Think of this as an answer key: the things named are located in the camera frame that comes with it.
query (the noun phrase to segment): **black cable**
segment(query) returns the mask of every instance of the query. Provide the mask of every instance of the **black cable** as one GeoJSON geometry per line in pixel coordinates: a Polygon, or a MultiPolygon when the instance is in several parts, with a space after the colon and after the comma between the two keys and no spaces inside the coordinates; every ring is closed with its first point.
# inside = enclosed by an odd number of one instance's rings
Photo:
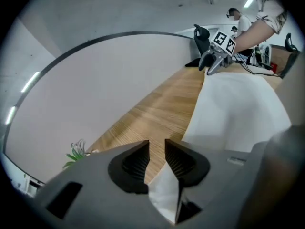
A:
{"type": "Polygon", "coordinates": [[[246,71],[248,71],[249,73],[251,73],[251,74],[253,74],[253,75],[254,75],[254,74],[259,74],[259,75],[280,77],[279,75],[276,75],[276,73],[274,73],[274,74],[254,73],[254,72],[252,72],[252,71],[249,69],[249,67],[248,67],[247,63],[244,61],[244,59],[240,57],[239,53],[237,53],[237,56],[238,56],[239,59],[245,64],[245,67],[238,61],[238,59],[236,58],[236,56],[234,56],[235,59],[239,62],[239,64],[240,64],[246,71]]]}

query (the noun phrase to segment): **person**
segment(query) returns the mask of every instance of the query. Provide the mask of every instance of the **person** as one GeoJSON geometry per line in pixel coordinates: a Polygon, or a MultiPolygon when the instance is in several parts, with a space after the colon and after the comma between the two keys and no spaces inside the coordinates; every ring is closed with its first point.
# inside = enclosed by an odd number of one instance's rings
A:
{"type": "MultiPolygon", "coordinates": [[[[237,38],[246,32],[252,25],[250,19],[246,16],[244,16],[238,9],[236,8],[230,8],[227,17],[231,21],[238,21],[238,28],[237,28],[237,38]]],[[[240,54],[247,57],[246,63],[250,64],[250,59],[253,55],[253,47],[249,47],[247,49],[244,49],[242,51],[239,51],[240,54]]]]}
{"type": "Polygon", "coordinates": [[[231,29],[231,31],[233,31],[234,32],[234,34],[231,36],[231,38],[236,38],[237,37],[237,27],[236,26],[233,26],[232,27],[232,29],[231,29]]]}
{"type": "Polygon", "coordinates": [[[258,45],[275,33],[279,34],[287,20],[287,10],[280,0],[257,0],[259,12],[257,21],[235,39],[234,54],[258,45]]]}

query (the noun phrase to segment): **ceiling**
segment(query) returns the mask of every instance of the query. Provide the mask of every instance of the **ceiling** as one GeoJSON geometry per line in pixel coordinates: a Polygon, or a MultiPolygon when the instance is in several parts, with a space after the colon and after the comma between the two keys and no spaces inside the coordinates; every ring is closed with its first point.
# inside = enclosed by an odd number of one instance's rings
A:
{"type": "Polygon", "coordinates": [[[247,0],[32,0],[20,15],[21,21],[39,40],[57,46],[55,56],[97,37],[124,31],[154,30],[152,24],[168,18],[181,7],[202,8],[230,4],[242,8],[247,0]],[[39,18],[45,32],[39,31],[33,16],[39,18]]]}

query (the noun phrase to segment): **ceiling light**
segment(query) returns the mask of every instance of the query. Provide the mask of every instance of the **ceiling light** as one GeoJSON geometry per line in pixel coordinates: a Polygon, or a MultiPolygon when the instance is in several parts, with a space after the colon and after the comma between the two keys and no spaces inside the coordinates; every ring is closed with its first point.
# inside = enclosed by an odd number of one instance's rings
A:
{"type": "Polygon", "coordinates": [[[32,83],[32,81],[34,81],[34,79],[37,77],[37,75],[39,75],[39,72],[36,72],[30,79],[29,81],[25,84],[25,86],[23,87],[23,89],[21,90],[21,92],[25,92],[28,87],[30,86],[30,84],[32,83]]]}
{"type": "Polygon", "coordinates": [[[244,5],[244,8],[248,8],[254,0],[248,0],[244,5]]]}
{"type": "Polygon", "coordinates": [[[8,125],[8,124],[10,123],[10,121],[12,120],[12,118],[13,118],[15,112],[16,112],[16,109],[17,109],[16,106],[13,106],[13,107],[10,109],[8,118],[6,119],[6,122],[5,122],[6,125],[8,125]]]}

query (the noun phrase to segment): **wooden table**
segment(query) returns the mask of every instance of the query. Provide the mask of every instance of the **wooden table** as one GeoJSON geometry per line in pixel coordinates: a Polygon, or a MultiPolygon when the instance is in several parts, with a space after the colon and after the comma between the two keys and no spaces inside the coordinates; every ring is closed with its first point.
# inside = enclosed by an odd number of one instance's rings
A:
{"type": "MultiPolygon", "coordinates": [[[[221,71],[248,73],[239,64],[221,71]]],[[[274,89],[281,82],[279,77],[263,77],[274,89]]],[[[165,164],[164,139],[182,139],[203,81],[204,73],[198,68],[182,68],[127,112],[89,150],[104,151],[149,139],[150,162],[145,175],[145,182],[149,183],[165,164]]]]}

